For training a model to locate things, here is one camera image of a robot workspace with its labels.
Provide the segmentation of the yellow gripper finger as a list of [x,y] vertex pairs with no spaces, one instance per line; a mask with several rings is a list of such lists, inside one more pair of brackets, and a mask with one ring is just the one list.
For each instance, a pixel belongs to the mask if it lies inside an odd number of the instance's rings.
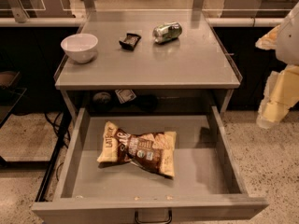
[[263,35],[255,43],[255,47],[258,49],[270,50],[277,47],[279,25],[270,30],[267,34]]
[[273,71],[266,81],[256,123],[270,129],[278,125],[299,102],[299,66],[287,65],[281,72]]

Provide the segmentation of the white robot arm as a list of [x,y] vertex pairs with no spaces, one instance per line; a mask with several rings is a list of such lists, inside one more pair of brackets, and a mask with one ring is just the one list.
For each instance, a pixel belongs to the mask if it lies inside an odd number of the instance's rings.
[[299,3],[283,22],[258,39],[259,49],[273,49],[287,66],[273,71],[266,81],[256,123],[270,129],[278,125],[299,102]]

